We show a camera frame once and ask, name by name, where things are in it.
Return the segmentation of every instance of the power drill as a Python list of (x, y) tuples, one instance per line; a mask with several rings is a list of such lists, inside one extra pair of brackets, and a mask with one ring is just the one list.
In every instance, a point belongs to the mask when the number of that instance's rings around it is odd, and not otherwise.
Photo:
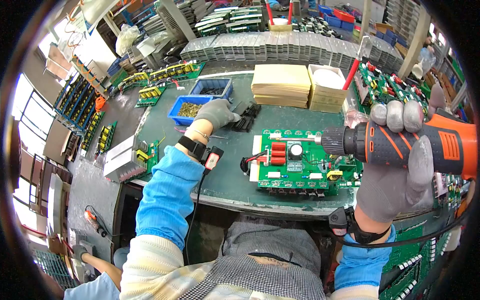
[(355, 128), (330, 127), (315, 138), (275, 138), (278, 141), (302, 140), (321, 145), (333, 155), (352, 154), (361, 162), (407, 168), (413, 144), (423, 135), (432, 145), (435, 172), (462, 175), (465, 180), (477, 177), (477, 130), (474, 124), (462, 123), (439, 114), (424, 123), (417, 133), (405, 130), (394, 133), (373, 121)]

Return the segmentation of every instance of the red plastic crate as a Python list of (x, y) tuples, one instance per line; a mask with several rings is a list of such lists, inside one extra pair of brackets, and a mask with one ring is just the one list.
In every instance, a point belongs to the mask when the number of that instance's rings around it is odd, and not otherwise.
[(355, 22), (355, 18), (351, 14), (343, 12), (343, 11), (338, 10), (336, 8), (333, 10), (333, 14), (335, 15), (335, 17), (337, 17), (338, 19), (340, 19), (342, 21), (349, 22), (349, 23), (354, 23)]

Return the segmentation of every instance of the gloved hand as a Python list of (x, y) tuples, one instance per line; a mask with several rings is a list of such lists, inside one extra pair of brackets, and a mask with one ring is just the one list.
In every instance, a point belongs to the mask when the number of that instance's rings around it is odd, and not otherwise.
[[(443, 91), (438, 85), (432, 87), (429, 112), (444, 107)], [(370, 119), (379, 125), (387, 125), (393, 132), (404, 128), (418, 132), (423, 123), (423, 113), (416, 101), (405, 105), (391, 101), (386, 106), (375, 104)], [(412, 145), (408, 157), (408, 169), (387, 165), (363, 164), (362, 183), (357, 192), (357, 204), (372, 220), (391, 222), (398, 213), (407, 212), (432, 188), (433, 156), (427, 136), (422, 136)]]
[(272, 10), (276, 12), (285, 12), (288, 10), (288, 7), (281, 6), (280, 3), (275, 3), (274, 5), (272, 5)]
[(206, 119), (213, 125), (213, 131), (227, 125), (230, 122), (237, 122), (240, 116), (231, 112), (231, 104), (226, 99), (215, 99), (202, 106), (194, 121)]
[(87, 249), (82, 245), (74, 245), (72, 246), (73, 254), (75, 254), (75, 258), (84, 263), (82, 260), (82, 254), (88, 253)]

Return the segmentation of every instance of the yellow wire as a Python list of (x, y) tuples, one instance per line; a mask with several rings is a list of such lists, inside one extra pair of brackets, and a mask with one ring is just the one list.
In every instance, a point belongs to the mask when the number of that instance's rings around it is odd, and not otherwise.
[(165, 138), (167, 137), (167, 134), (165, 133), (165, 130), (163, 130), (163, 134), (165, 136), (163, 137), (163, 139), (160, 142), (158, 142), (158, 144), (156, 144), (156, 147), (158, 147), (158, 145), (160, 145), (160, 143), (163, 142), (163, 140), (165, 140)]

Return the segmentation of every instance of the red capacitor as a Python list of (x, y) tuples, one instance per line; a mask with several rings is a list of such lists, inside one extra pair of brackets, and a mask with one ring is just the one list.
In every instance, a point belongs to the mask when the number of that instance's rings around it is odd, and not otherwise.
[(278, 150), (278, 151), (285, 152), (286, 147), (287, 147), (286, 143), (272, 142), (272, 150)]
[(272, 154), (272, 157), (285, 157), (285, 150), (272, 150), (270, 152)]
[(270, 163), (275, 166), (282, 166), (285, 164), (287, 160), (285, 157), (271, 157), (270, 158)]

